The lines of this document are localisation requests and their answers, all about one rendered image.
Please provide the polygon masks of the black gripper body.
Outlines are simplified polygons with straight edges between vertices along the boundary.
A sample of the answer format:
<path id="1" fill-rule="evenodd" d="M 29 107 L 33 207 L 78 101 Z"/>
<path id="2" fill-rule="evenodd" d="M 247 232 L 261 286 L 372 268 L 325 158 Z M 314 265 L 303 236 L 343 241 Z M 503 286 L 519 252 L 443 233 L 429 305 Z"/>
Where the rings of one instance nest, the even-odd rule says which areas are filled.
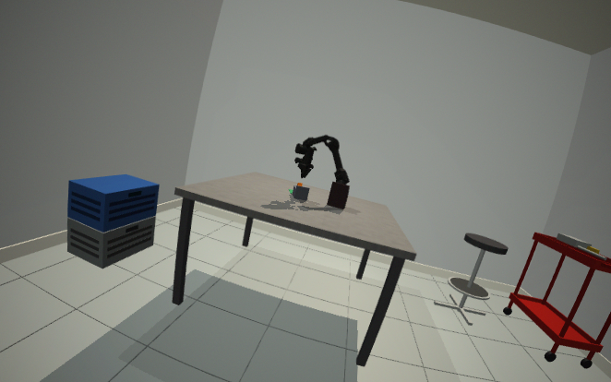
<path id="1" fill-rule="evenodd" d="M 305 155 L 304 156 L 304 162 L 303 163 L 298 163 L 297 167 L 301 167 L 303 169 L 310 169 L 310 168 L 313 169 L 314 165 L 311 164 L 311 161 L 313 160 L 312 158 L 313 157 L 311 157 L 311 156 L 306 156 Z"/>

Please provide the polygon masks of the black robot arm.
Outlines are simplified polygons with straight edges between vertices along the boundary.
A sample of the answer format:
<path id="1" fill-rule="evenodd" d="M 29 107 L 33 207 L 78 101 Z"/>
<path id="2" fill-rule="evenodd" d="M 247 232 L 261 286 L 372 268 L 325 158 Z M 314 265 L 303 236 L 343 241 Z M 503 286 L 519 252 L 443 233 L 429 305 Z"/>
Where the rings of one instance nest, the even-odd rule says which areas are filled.
<path id="1" fill-rule="evenodd" d="M 327 142 L 327 140 L 329 140 L 330 143 Z M 329 149 L 332 151 L 336 169 L 337 169 L 337 171 L 334 173 L 335 178 L 336 178 L 336 183 L 346 185 L 347 183 L 350 182 L 350 180 L 349 180 L 347 172 L 342 167 L 341 156 L 339 153 L 340 142 L 336 138 L 329 137 L 328 135 L 325 135 L 323 137 L 317 137 L 317 138 L 310 137 L 304 140 L 303 144 L 297 143 L 295 147 L 295 152 L 299 154 L 303 154 L 303 155 L 305 154 L 306 156 L 313 157 L 314 150 L 317 150 L 317 149 L 316 147 L 312 148 L 311 146 L 319 142 L 322 142 L 322 141 L 325 142 L 326 146 L 328 146 Z M 303 163 L 304 157 L 301 159 L 299 159 L 299 157 L 298 158 L 296 157 L 294 161 L 295 163 Z"/>

